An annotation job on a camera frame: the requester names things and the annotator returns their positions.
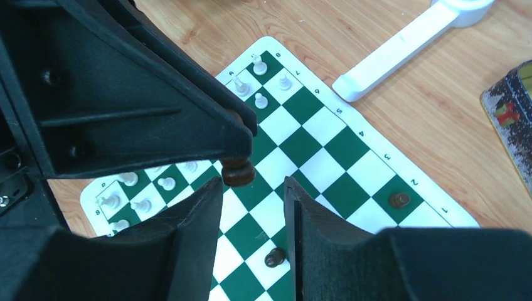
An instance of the green and white chessboard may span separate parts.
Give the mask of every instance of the green and white chessboard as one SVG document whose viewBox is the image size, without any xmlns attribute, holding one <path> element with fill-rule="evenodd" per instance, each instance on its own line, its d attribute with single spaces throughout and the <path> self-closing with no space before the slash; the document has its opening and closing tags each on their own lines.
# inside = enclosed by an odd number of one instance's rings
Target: green and white chessboard
<svg viewBox="0 0 532 301">
<path fill-rule="evenodd" d="M 267 72 L 253 72 L 252 55 L 260 55 Z M 286 248 L 283 214 L 285 176 L 294 176 L 309 194 L 352 224 L 372 233 L 386 227 L 478 227 L 447 193 L 379 134 L 353 107 L 342 101 L 292 53 L 271 37 L 249 47 L 216 78 L 235 91 L 231 75 L 250 87 L 241 97 L 257 112 L 258 135 L 252 162 L 257 178 L 248 186 L 224 187 L 220 233 L 210 300 L 290 300 L 289 263 L 268 268 L 264 258 L 276 246 Z M 279 75 L 292 87 L 279 88 Z M 255 94 L 266 96 L 265 109 Z M 221 172 L 220 162 L 197 162 L 137 171 L 129 187 L 109 176 L 96 179 L 81 195 L 81 204 L 96 234 L 113 235 L 109 223 L 140 223 L 188 197 Z M 157 185 L 172 177 L 171 191 Z M 392 208 L 388 199 L 407 193 L 410 202 Z M 117 209 L 102 208 L 99 196 L 118 195 Z M 131 200 L 148 199 L 149 213 L 136 213 Z"/>
</svg>

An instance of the green square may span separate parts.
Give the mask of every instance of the green square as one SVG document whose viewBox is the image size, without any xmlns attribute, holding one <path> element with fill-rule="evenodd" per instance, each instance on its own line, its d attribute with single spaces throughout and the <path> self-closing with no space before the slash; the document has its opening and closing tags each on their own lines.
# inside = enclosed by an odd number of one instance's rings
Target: green square
<svg viewBox="0 0 532 301">
<path fill-rule="evenodd" d="M 118 212 L 115 213 L 115 215 L 111 216 L 107 221 L 111 223 L 116 223 L 122 219 L 125 219 L 129 222 L 130 226 L 133 226 L 134 224 L 138 224 L 141 222 L 141 219 L 135 212 L 135 210 L 131 209 L 131 206 L 129 206 L 129 203 L 127 203 L 122 209 L 118 210 Z"/>
<path fill-rule="evenodd" d="M 268 66 L 268 70 L 264 75 L 256 75 L 255 72 L 253 72 L 253 63 L 249 64 L 246 69 L 255 77 L 258 82 L 261 85 L 264 85 L 269 80 L 271 80 L 276 74 L 278 74 L 279 71 L 283 69 L 283 66 L 279 61 L 268 51 L 263 52 L 260 55 L 262 61 L 266 63 L 266 66 Z"/>
<path fill-rule="evenodd" d="M 290 261 L 288 254 L 288 241 L 286 240 L 286 227 L 283 227 L 272 237 L 273 243 L 276 247 L 282 248 L 286 252 L 286 260 Z"/>
<path fill-rule="evenodd" d="M 139 180 L 137 181 L 137 184 L 133 186 L 127 186 L 124 183 L 118 181 L 120 187 L 122 188 L 125 193 L 125 196 L 127 196 L 128 199 L 132 199 L 134 196 L 139 194 L 139 192 L 141 192 L 144 188 L 146 188 L 149 183 L 151 183 L 151 180 L 144 171 L 136 171 L 135 173 L 137 174 L 137 176 L 139 176 Z"/>
<path fill-rule="evenodd" d="M 283 107 L 294 116 L 299 124 L 304 124 L 323 108 L 323 103 L 309 89 L 303 87 L 283 103 Z"/>
<path fill-rule="evenodd" d="M 279 146 L 297 166 L 301 167 L 321 148 L 307 130 L 300 127 Z"/>
<path fill-rule="evenodd" d="M 266 198 L 273 189 L 264 178 L 257 172 L 255 179 L 245 186 L 233 187 L 233 191 L 238 196 L 244 207 L 251 211 L 258 203 Z"/>
<path fill-rule="evenodd" d="M 255 253 L 269 239 L 249 213 L 231 227 L 225 236 L 244 260 Z"/>
<path fill-rule="evenodd" d="M 410 196 L 410 202 L 399 209 L 390 206 L 390 196 L 396 193 L 406 193 Z M 375 195 L 373 199 L 390 215 L 396 222 L 401 223 L 417 206 L 419 206 L 423 199 L 412 189 L 401 177 L 395 175 L 384 185 Z"/>
<path fill-rule="evenodd" d="M 319 191 L 312 185 L 312 183 L 305 177 L 305 175 L 298 169 L 293 175 L 294 179 L 307 191 L 307 193 L 316 199 L 319 196 Z M 277 195 L 284 200 L 284 182 L 275 189 Z"/>
<path fill-rule="evenodd" d="M 262 96 L 266 97 L 266 99 L 268 100 L 268 106 L 263 108 L 263 109 L 259 109 L 255 106 L 255 94 L 256 93 L 261 93 Z M 264 87 L 258 89 L 257 92 L 255 92 L 253 95 L 250 96 L 250 98 L 248 98 L 246 100 L 246 103 L 254 109 L 255 111 L 255 115 L 257 115 L 257 123 L 261 123 L 264 121 L 264 119 L 266 119 L 266 117 L 268 117 L 271 113 L 273 113 L 275 111 L 275 109 L 279 108 L 281 105 L 279 104 L 279 102 L 277 102 L 277 100 L 268 92 L 266 91 L 266 89 L 264 89 Z"/>
<path fill-rule="evenodd" d="M 176 187 L 170 191 L 164 190 L 162 186 L 157 184 L 157 180 L 161 178 L 171 177 L 176 181 Z M 185 180 L 179 169 L 175 164 L 170 165 L 162 174 L 160 174 L 155 180 L 153 180 L 153 185 L 161 195 L 162 199 L 166 204 L 173 200 L 178 194 L 183 191 L 183 189 L 188 186 L 188 182 Z"/>
<path fill-rule="evenodd" d="M 229 274 L 220 286 L 231 301 L 255 300 L 265 291 L 245 263 Z"/>
<path fill-rule="evenodd" d="M 273 301 L 294 301 L 294 285 L 290 272 L 284 274 L 279 281 L 275 282 L 268 289 L 268 294 Z"/>
<path fill-rule="evenodd" d="M 213 276 L 213 279 L 211 280 L 211 290 L 215 288 L 218 285 L 218 282 L 216 281 L 215 277 Z"/>
<path fill-rule="evenodd" d="M 253 165 L 257 166 L 276 147 L 277 145 L 270 136 L 261 127 L 258 127 L 257 135 L 253 138 L 253 154 L 251 155 Z"/>
<path fill-rule="evenodd" d="M 204 173 L 202 173 L 194 182 L 190 184 L 190 187 L 194 189 L 194 191 L 198 190 L 201 186 L 205 185 L 210 179 L 213 177 L 219 177 L 220 174 L 216 170 L 214 166 L 209 167 Z"/>
<path fill-rule="evenodd" d="M 325 149 L 334 159 L 348 170 L 360 160 L 370 148 L 349 128 L 345 127 L 338 135 L 325 145 Z"/>
<path fill-rule="evenodd" d="M 344 173 L 329 186 L 323 192 L 323 196 L 344 219 L 350 217 L 370 198 L 366 191 L 347 173 Z"/>
</svg>

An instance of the wooden table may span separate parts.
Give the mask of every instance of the wooden table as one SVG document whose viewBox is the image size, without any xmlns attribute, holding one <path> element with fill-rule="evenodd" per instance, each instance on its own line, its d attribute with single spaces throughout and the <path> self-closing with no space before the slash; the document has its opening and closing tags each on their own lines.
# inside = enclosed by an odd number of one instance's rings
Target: wooden table
<svg viewBox="0 0 532 301">
<path fill-rule="evenodd" d="M 254 41 L 278 39 L 329 86 L 425 11 L 430 0 L 137 0 L 212 75 Z M 532 59 L 532 3 L 497 0 L 356 102 L 368 121 L 483 227 L 532 233 L 532 200 L 479 96 Z M 71 229 L 94 236 L 79 204 L 89 180 L 50 181 Z"/>
</svg>

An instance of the white handle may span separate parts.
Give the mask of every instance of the white handle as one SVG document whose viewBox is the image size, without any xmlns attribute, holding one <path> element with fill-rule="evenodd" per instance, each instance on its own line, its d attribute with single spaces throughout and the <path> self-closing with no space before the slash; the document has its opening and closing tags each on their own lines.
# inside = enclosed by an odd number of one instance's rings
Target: white handle
<svg viewBox="0 0 532 301">
<path fill-rule="evenodd" d="M 434 3 L 353 69 L 341 75 L 332 88 L 347 102 L 360 99 L 450 27 L 478 22 L 492 3 L 493 0 L 440 0 Z"/>
</svg>

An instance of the wood grain surface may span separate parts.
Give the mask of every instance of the wood grain surface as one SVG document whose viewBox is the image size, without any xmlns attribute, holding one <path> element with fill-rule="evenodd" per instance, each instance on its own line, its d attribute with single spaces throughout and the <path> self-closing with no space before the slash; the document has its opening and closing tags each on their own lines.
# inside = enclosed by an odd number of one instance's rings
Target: wood grain surface
<svg viewBox="0 0 532 301">
<path fill-rule="evenodd" d="M 137 0 L 137 6 L 213 76 L 269 35 L 331 86 L 430 0 Z M 530 0 L 497 0 L 480 23 L 448 31 L 354 107 L 481 226 L 532 233 L 532 199 L 479 101 L 532 59 L 530 20 Z M 72 230 L 94 236 L 79 205 L 87 183 L 50 181 Z"/>
</svg>

